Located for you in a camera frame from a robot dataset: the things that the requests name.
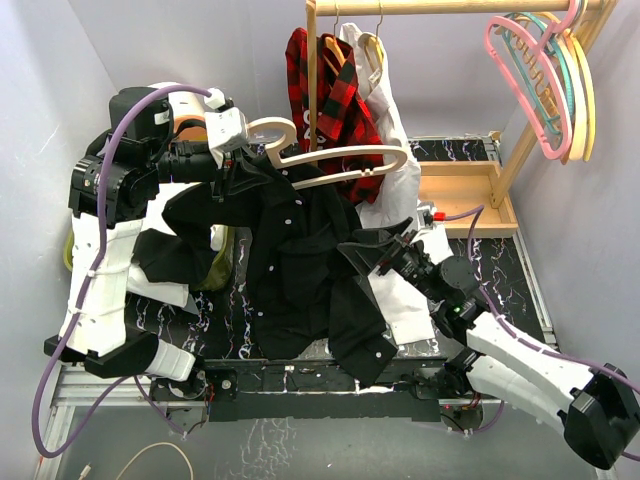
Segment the black button shirt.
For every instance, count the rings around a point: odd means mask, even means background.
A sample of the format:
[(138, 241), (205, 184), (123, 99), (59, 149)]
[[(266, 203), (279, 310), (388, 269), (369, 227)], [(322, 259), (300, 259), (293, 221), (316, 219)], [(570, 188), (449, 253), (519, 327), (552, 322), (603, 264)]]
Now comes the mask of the black button shirt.
[(319, 175), (306, 164), (263, 169), (271, 184), (215, 202), (201, 183), (171, 198), (162, 217), (165, 234), (150, 228), (134, 247), (134, 260), (151, 282), (195, 286), (214, 259), (211, 227), (244, 227), (252, 235), (246, 269), (254, 309), (251, 327), (269, 360), (298, 357), (327, 339), (332, 357), (364, 386), (373, 385), (396, 355), (386, 323), (360, 277), (337, 250), (361, 222), (354, 205), (335, 187), (297, 190), (294, 183)]

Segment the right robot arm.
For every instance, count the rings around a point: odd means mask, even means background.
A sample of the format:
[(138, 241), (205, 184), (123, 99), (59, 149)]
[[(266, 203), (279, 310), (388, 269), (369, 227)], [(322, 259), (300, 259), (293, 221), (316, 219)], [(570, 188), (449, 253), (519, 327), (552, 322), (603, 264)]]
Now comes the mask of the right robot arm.
[(639, 433), (639, 389), (611, 364), (561, 354), (492, 312), (471, 262), (433, 261), (402, 222), (357, 230), (338, 249), (363, 276), (396, 272), (438, 306), (437, 329), (463, 347), (446, 369), (447, 388), (474, 391), (522, 410), (553, 428), (584, 461), (611, 469)]

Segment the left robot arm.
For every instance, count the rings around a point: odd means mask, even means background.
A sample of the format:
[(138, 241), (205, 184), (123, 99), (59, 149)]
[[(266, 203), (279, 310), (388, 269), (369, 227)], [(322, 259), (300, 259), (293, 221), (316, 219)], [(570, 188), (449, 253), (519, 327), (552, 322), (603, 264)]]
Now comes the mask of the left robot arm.
[[(129, 87), (109, 105), (111, 127), (76, 164), (72, 209), (73, 269), (67, 314), (60, 333), (45, 345), (53, 360), (80, 361), (100, 378), (151, 375), (171, 380), (194, 399), (207, 376), (196, 356), (125, 323), (125, 297), (134, 248), (147, 205), (159, 191), (157, 165), (169, 151), (176, 85)], [(396, 355), (366, 278), (339, 252), (361, 226), (354, 206), (320, 182), (318, 168), (274, 167), (265, 156), (240, 154), (249, 184), (216, 199), (208, 156), (189, 176), (190, 187), (165, 205), (168, 242), (180, 252), (172, 267), (151, 273), (158, 282), (201, 284), (215, 254), (215, 225), (252, 232), (247, 267), (249, 297), (257, 318), (252, 330), (271, 360), (293, 359), (326, 339), (338, 365), (371, 386)]]

